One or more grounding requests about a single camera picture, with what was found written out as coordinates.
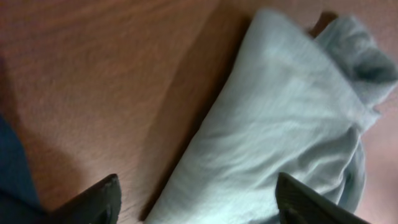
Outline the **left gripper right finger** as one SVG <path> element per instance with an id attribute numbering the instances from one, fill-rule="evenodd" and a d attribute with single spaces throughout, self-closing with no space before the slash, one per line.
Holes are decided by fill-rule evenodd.
<path id="1" fill-rule="evenodd" d="M 285 172 L 278 175 L 275 197 L 281 224 L 369 224 Z"/>

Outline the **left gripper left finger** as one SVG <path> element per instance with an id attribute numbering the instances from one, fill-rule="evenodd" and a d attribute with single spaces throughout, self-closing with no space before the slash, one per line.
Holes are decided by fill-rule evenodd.
<path id="1" fill-rule="evenodd" d="M 121 211 L 121 186 L 110 174 L 46 217 L 49 224 L 116 224 Z"/>

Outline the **light blue t-shirt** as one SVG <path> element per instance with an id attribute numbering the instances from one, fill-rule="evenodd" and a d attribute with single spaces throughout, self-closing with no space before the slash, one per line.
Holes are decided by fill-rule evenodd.
<path id="1" fill-rule="evenodd" d="M 277 223 L 280 172 L 354 212 L 361 135 L 396 83 L 397 66 L 356 18 L 311 38 L 282 13 L 258 11 L 146 222 Z"/>

